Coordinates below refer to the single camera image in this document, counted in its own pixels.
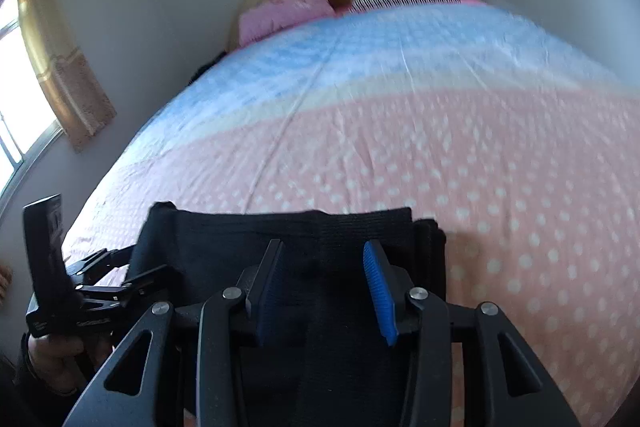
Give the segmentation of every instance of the window bar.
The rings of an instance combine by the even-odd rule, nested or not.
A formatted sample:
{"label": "window bar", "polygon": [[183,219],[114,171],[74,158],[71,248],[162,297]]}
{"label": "window bar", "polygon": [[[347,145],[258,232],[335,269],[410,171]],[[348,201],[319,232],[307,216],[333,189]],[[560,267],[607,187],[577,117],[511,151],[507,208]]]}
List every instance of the window bar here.
{"label": "window bar", "polygon": [[6,129],[7,133],[9,133],[9,139],[11,140],[13,146],[15,147],[15,150],[17,150],[18,154],[20,155],[20,160],[16,161],[14,159],[14,156],[9,151],[9,147],[7,147],[6,143],[4,143],[4,140],[2,139],[2,135],[0,134],[0,148],[4,151],[4,155],[7,157],[7,159],[9,160],[9,163],[11,163],[15,171],[18,169],[18,167],[22,163],[22,151],[18,147],[18,144],[15,142],[14,136],[11,134],[11,131],[9,130],[9,126],[4,121],[4,116],[2,115],[1,111],[0,111],[0,122],[4,124],[4,128]]}

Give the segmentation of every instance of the blue rubber pad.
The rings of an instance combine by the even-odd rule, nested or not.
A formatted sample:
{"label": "blue rubber pad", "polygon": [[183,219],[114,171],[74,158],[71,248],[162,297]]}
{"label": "blue rubber pad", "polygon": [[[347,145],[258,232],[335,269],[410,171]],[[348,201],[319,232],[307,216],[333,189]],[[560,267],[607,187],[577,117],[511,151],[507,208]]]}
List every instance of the blue rubber pad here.
{"label": "blue rubber pad", "polygon": [[380,268],[376,250],[369,242],[364,245],[362,255],[364,273],[369,283],[369,292],[373,301],[373,307],[378,318],[380,333],[386,338],[386,343],[393,346],[398,340],[398,328],[396,328],[396,308],[391,297],[385,277]]}

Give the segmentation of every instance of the human hand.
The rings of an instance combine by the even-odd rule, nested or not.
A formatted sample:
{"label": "human hand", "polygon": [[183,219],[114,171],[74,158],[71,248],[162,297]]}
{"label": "human hand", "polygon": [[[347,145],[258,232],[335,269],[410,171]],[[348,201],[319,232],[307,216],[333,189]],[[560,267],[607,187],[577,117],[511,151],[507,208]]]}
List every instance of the human hand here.
{"label": "human hand", "polygon": [[4,301],[6,292],[11,284],[11,279],[14,276],[14,271],[8,266],[0,264],[0,304]]}
{"label": "human hand", "polygon": [[46,335],[28,340],[29,359],[37,377],[43,380],[53,391],[60,394],[72,393],[78,387],[78,369],[70,365],[69,357],[87,351],[97,370],[111,354],[112,347],[108,337],[94,335],[82,341],[79,337]]}

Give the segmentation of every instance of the polka dot bedsheet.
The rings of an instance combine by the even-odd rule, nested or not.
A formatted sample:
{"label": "polka dot bedsheet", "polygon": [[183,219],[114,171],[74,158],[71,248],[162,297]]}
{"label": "polka dot bedsheet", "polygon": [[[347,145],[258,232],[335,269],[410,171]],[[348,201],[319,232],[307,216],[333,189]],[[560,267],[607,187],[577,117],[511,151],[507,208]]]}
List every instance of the polka dot bedsheet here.
{"label": "polka dot bedsheet", "polygon": [[159,111],[63,250],[70,262],[134,243],[155,201],[209,213],[410,206],[447,233],[449,301],[498,303],[582,425],[599,427],[640,370],[639,132],[634,93],[500,10],[322,20],[232,54]]}

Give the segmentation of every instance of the curtain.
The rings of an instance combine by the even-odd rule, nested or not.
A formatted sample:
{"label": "curtain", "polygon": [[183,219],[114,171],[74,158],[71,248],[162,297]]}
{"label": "curtain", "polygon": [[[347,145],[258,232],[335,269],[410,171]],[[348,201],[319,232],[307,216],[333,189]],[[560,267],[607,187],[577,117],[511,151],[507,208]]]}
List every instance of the curtain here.
{"label": "curtain", "polygon": [[18,18],[40,87],[76,151],[116,112],[69,31],[56,0],[18,0]]}

